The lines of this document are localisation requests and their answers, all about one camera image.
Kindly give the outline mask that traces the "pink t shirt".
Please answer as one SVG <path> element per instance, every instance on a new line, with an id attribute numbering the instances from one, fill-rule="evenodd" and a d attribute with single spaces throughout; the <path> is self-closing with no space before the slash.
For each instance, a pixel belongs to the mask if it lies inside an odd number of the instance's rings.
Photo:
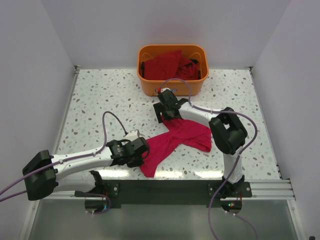
<path id="1" fill-rule="evenodd" d="M 164 161 L 179 145 L 185 145 L 203 152 L 212 149 L 211 130 L 200 123 L 173 119 L 164 120 L 167 132 L 147 139 L 149 154 L 144 156 L 144 164 L 140 170 L 147 178 L 153 178 L 158 165 Z"/>

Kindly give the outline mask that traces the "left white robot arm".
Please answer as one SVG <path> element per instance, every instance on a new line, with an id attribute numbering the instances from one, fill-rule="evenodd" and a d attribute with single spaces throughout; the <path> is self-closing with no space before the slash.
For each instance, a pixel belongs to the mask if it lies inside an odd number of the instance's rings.
<path id="1" fill-rule="evenodd" d="M 69 155 L 51 155 L 48 150 L 42 150 L 22 170 L 27 198 L 36 201 L 64 191 L 99 196 L 104 184 L 91 172 L 93 169 L 123 165 L 139 167 L 149 152 L 150 146 L 143 137 L 111 140 L 101 149 Z"/>

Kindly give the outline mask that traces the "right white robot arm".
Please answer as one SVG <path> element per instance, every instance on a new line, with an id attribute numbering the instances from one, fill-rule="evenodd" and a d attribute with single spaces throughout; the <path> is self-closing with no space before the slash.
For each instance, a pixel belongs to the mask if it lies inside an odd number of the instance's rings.
<path id="1" fill-rule="evenodd" d="M 173 119 L 190 120 L 208 127 L 213 136 L 216 147 L 223 153 L 224 175 L 222 180 L 223 192 L 230 197 L 235 196 L 245 180 L 242 167 L 237 160 L 240 150 L 243 149 L 248 132 L 235 114 L 227 107 L 223 110 L 212 110 L 206 107 L 195 106 L 189 99 L 177 99 L 169 88 L 157 90 L 159 102 L 153 105 L 157 120 L 171 121 Z"/>

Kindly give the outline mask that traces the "orange plastic basket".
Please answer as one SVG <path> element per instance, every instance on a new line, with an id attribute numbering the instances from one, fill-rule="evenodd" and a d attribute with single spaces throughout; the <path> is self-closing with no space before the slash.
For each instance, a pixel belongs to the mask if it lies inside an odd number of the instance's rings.
<path id="1" fill-rule="evenodd" d="M 197 95 L 209 75 L 205 50 L 194 44 L 153 44 L 140 49 L 137 75 L 143 92 L 169 88 L 177 96 Z"/>

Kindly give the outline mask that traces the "dark red t shirt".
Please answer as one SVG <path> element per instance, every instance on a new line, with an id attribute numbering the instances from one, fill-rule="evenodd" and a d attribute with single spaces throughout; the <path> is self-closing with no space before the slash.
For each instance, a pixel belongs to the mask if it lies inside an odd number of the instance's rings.
<path id="1" fill-rule="evenodd" d="M 181 50 L 162 53 L 141 64 L 142 77 L 146 80 L 168 79 L 199 80 L 199 61 L 182 55 Z"/>

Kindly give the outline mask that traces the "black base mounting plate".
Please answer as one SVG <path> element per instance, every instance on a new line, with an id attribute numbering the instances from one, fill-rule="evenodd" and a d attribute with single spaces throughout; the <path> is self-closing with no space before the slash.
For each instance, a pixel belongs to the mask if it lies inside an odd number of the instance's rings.
<path id="1" fill-rule="evenodd" d="M 222 180 L 102 180 L 88 193 L 76 191 L 75 197 L 85 198 L 87 210 L 101 210 L 111 200 L 110 207 L 123 205 L 205 205 L 208 206 Z"/>

